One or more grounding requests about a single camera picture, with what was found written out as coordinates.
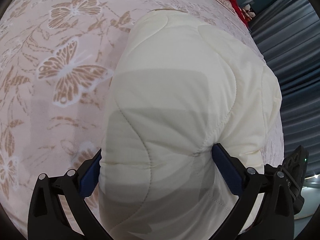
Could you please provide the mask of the cream quilted jacket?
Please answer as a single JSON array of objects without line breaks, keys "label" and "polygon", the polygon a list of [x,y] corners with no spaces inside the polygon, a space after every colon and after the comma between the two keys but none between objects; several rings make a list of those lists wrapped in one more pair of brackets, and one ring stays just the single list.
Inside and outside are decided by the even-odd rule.
[{"label": "cream quilted jacket", "polygon": [[130,31],[105,108],[105,229],[114,239],[209,239],[237,201],[212,146],[263,173],[280,106],[276,76],[244,42],[184,12],[148,12]]}]

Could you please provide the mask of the blue-grey curtain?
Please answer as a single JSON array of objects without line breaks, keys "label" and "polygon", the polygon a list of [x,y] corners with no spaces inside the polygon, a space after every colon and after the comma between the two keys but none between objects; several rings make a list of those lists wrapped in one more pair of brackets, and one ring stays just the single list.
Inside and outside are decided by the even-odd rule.
[{"label": "blue-grey curtain", "polygon": [[277,0],[251,31],[280,84],[285,155],[302,145],[306,175],[319,175],[319,16],[308,0]]}]

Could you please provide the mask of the plush toy by curtain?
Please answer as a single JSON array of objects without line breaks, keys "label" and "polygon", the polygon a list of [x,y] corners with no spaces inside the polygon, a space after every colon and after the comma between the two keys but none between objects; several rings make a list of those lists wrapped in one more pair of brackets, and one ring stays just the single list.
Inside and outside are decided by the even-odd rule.
[{"label": "plush toy by curtain", "polygon": [[250,4],[247,4],[246,6],[242,7],[242,14],[248,22],[255,18],[255,12],[251,8]]}]

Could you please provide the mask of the pink butterfly bedspread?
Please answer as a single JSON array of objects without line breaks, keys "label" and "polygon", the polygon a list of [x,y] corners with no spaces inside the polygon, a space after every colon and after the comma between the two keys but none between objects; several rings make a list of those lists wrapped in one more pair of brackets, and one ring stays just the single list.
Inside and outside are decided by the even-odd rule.
[{"label": "pink butterfly bedspread", "polygon": [[135,21],[186,12],[256,50],[227,0],[13,0],[1,19],[1,205],[27,234],[42,171],[78,168],[101,144],[112,74]]}]

